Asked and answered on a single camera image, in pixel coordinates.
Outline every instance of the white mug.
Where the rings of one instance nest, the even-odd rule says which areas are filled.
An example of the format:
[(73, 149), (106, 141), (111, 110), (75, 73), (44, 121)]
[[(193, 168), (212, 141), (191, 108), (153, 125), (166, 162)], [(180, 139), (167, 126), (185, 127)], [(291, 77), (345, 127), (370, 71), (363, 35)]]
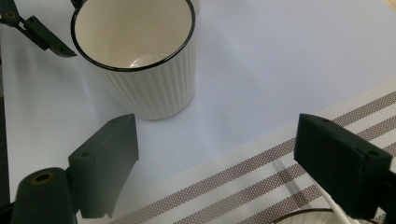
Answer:
[(109, 91), (142, 119), (181, 111), (194, 93), (191, 0), (86, 0), (71, 33)]

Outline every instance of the black clip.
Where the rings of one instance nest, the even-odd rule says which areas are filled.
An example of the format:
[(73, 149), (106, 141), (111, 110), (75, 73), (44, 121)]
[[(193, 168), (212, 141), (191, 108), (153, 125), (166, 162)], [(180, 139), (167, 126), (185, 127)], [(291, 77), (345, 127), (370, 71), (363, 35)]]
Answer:
[(17, 28), (43, 50), (50, 49), (56, 55), (65, 58), (77, 55), (35, 16), (24, 20), (20, 16), (13, 0), (2, 0), (0, 4), (0, 15), (0, 23)]

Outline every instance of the stripe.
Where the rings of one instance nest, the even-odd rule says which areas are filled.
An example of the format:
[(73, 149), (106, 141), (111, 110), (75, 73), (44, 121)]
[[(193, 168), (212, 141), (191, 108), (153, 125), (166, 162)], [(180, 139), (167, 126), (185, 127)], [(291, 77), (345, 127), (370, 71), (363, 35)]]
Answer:
[(391, 92), (388, 95), (385, 95), (381, 98), (378, 98), (367, 105), (363, 105), (359, 108), (356, 108), (345, 115), (342, 115), (333, 121), (340, 126), (347, 126), (359, 119), (365, 118), (375, 111), (381, 110), (389, 105), (393, 105), (396, 103), (396, 91)]
[(214, 203), (201, 211), (194, 213), (188, 217), (181, 219), (178, 224), (185, 223), (206, 223), (216, 217), (220, 217), (235, 208), (250, 202), (269, 191), (285, 185), (291, 180), (304, 175), (305, 170), (299, 165), (294, 164), (286, 170), (283, 170), (275, 175), (243, 189), (230, 197)]
[[(362, 119), (368, 115), (373, 114), (374, 112), (376, 112), (378, 110), (381, 110), (381, 109), (383, 109), (389, 105), (395, 104), (395, 103), (396, 103), (396, 91), (392, 92), (388, 95), (385, 95), (379, 99), (376, 99), (367, 105), (363, 105), (357, 109), (354, 109), (354, 110), (346, 113), (345, 115), (342, 115), (342, 116), (334, 119), (333, 121), (335, 123), (339, 124), (340, 126), (347, 126), (348, 124), (351, 124), (359, 119)], [(386, 128), (386, 130), (389, 130), (392, 125), (393, 125), (393, 127), (396, 126), (395, 121), (396, 121), (396, 117), (385, 120), (385, 121), (378, 123), (377, 125), (369, 128), (367, 130), (364, 130), (363, 132), (360, 132), (360, 136), (362, 138), (370, 141), (370, 140), (376, 138), (377, 136), (381, 135), (383, 132), (388, 132), (388, 131), (382, 131), (383, 128)], [(189, 187), (186, 187), (185, 189), (182, 189), (174, 194), (164, 197), (163, 199), (160, 199), (159, 201), (157, 201), (155, 203), (151, 203), (139, 210), (132, 212), (131, 214), (129, 214), (125, 217), (121, 217), (121, 218), (117, 219), (116, 221), (114, 221), (112, 223), (142, 223), (142, 222), (150, 220), (160, 214), (170, 211), (173, 208), (175, 208), (185, 202), (188, 202), (194, 198), (197, 198), (200, 195), (203, 195), (212, 189), (218, 188), (228, 182), (235, 180), (236, 178), (238, 178), (242, 175), (245, 175), (257, 168), (260, 168), (264, 164), (275, 161), (275, 160), (281, 158), (282, 156), (291, 153), (294, 149), (294, 141), (295, 141), (295, 138), (292, 138), (282, 144), (277, 145), (276, 147), (272, 147), (257, 156), (254, 156), (246, 161), (242, 161), (242, 162), (236, 164), (235, 166), (232, 166), (222, 172), (212, 175), (209, 178), (199, 181), (199, 182), (197, 182)], [(259, 186), (261, 182), (253, 185), (252, 188), (254, 188), (254, 186)], [(299, 202), (299, 201), (296, 201), (296, 199), (301, 200), (300, 194), (306, 196), (305, 195), (306, 192), (301, 191), (300, 193), (295, 194), (296, 195), (295, 197), (293, 196), (292, 198), (288, 198), (286, 200), (291, 200), (292, 202), (294, 202), (294, 204), (296, 204), (296, 202)], [(229, 198), (227, 198), (227, 200), (238, 201), (237, 200), (238, 197), (240, 197), (240, 194), (237, 193), (236, 195), (232, 195)], [(215, 203), (215, 204), (221, 204), (224, 202), (226, 202), (226, 201), (220, 201), (219, 203)], [(216, 216), (218, 214), (223, 214), (224, 213), (223, 211), (226, 211), (224, 209), (220, 209), (222, 212), (217, 212)], [(209, 219), (214, 218), (215, 214), (210, 213), (210, 211), (208, 209), (199, 211), (198, 213), (193, 214), (192, 216), (200, 217), (199, 214), (202, 215), (202, 214), (206, 214), (206, 213), (209, 213), (210, 216), (203, 217), (203, 218), (209, 218)]]
[(377, 123), (376, 125), (358, 133), (358, 136), (371, 141), (378, 136), (381, 136), (384, 133), (388, 133), (396, 128), (396, 116), (393, 116), (389, 119), (386, 119), (382, 122)]
[(396, 157), (396, 143), (385, 147), (384, 150), (392, 155), (392, 157)]
[(378, 223), (384, 223), (385, 222), (385, 217), (386, 217), (387, 215), (384, 213), (384, 214), (382, 214), (381, 216), (379, 216), (379, 217), (376, 217), (375, 219), (374, 219), (374, 221), (376, 221), (376, 222), (378, 222)]
[(240, 224), (271, 223), (277, 218), (283, 217), (319, 197), (321, 197), (319, 190), (316, 186), (312, 185), (262, 212), (243, 220)]
[(189, 200), (192, 200), (212, 189), (218, 188), (242, 175), (264, 166), (265, 164), (275, 161), (282, 156), (291, 153), (294, 149), (294, 138), (286, 141), (276, 147), (270, 148), (263, 153), (242, 161), (235, 166), (226, 169), (220, 173), (210, 176), (196, 184), (193, 184), (183, 190), (169, 195), (159, 201), (149, 204), (131, 214), (121, 217), (117, 223), (142, 223), (152, 219), (164, 212), (167, 212)]

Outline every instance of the screw hole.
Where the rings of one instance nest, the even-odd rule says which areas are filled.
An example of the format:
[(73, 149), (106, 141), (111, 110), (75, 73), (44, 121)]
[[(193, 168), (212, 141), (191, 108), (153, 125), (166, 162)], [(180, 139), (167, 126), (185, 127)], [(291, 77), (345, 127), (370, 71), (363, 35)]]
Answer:
[(379, 154), (378, 154), (378, 152), (375, 152), (375, 151), (369, 151), (369, 155), (370, 156), (378, 156)]
[(81, 154), (81, 157), (90, 157), (90, 156), (91, 156), (91, 153), (89, 153), (89, 152), (83, 152)]
[(6, 12), (6, 16), (9, 17), (10, 19), (14, 19), (15, 18), (15, 13), (12, 11), (8, 11)]

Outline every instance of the mug rim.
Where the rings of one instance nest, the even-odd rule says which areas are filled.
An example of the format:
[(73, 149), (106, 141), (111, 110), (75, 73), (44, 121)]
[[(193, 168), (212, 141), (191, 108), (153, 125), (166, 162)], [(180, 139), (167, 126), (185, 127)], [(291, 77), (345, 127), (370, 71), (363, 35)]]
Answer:
[(72, 21), (70, 24), (70, 30), (71, 30), (71, 35), (72, 35), (72, 39), (74, 42), (74, 45), (77, 49), (77, 51), (90, 63), (93, 63), (96, 66), (99, 66), (101, 68), (105, 68), (106, 70), (110, 70), (110, 71), (116, 71), (116, 72), (138, 72), (138, 71), (142, 71), (142, 70), (147, 70), (150, 69), (152, 67), (156, 67), (160, 64), (166, 63), (169, 60), (173, 59), (175, 56), (177, 56), (190, 42), (193, 32), (195, 30), (195, 10), (194, 10), (194, 6), (192, 4), (191, 0), (184, 0), (187, 5), (189, 6), (190, 9), (190, 13), (191, 13), (191, 28), (189, 31), (189, 34), (187, 35), (186, 39), (184, 40), (184, 42), (180, 45), (180, 47), (178, 49), (176, 49), (173, 53), (171, 53), (169, 56), (167, 56), (164, 59), (159, 60), (156, 63), (151, 63), (149, 65), (145, 65), (145, 66), (141, 66), (141, 67), (134, 67), (134, 68), (121, 68), (121, 67), (115, 67), (115, 66), (110, 66), (110, 65), (106, 65), (103, 63), (99, 63), (97, 62), (95, 59), (91, 58), (88, 54), (85, 53), (85, 51), (82, 49), (82, 47), (79, 45), (78, 41), (77, 41), (77, 37), (76, 37), (76, 20), (78, 17), (78, 13), (80, 12), (80, 10), (84, 7), (85, 3), (87, 1), (90, 0), (84, 0), (81, 5), (79, 7), (77, 7), (73, 13), (73, 17), (72, 17)]
[[(334, 211), (331, 208), (310, 208), (310, 209), (303, 209), (303, 210), (299, 210), (299, 211), (295, 211), (292, 213), (288, 213), (285, 216), (279, 217), (277, 219), (275, 219), (274, 221), (270, 222), (270, 224), (276, 224), (279, 223), (280, 221), (283, 221), (284, 219), (288, 218), (288, 217), (294, 217), (296, 215), (300, 215), (300, 214), (304, 214), (304, 213), (310, 213), (310, 212), (330, 212), (330, 213), (334, 213)], [(378, 224), (377, 222), (373, 221), (373, 220), (369, 220), (369, 219), (364, 219), (365, 221), (368, 221), (370, 223), (373, 224)]]

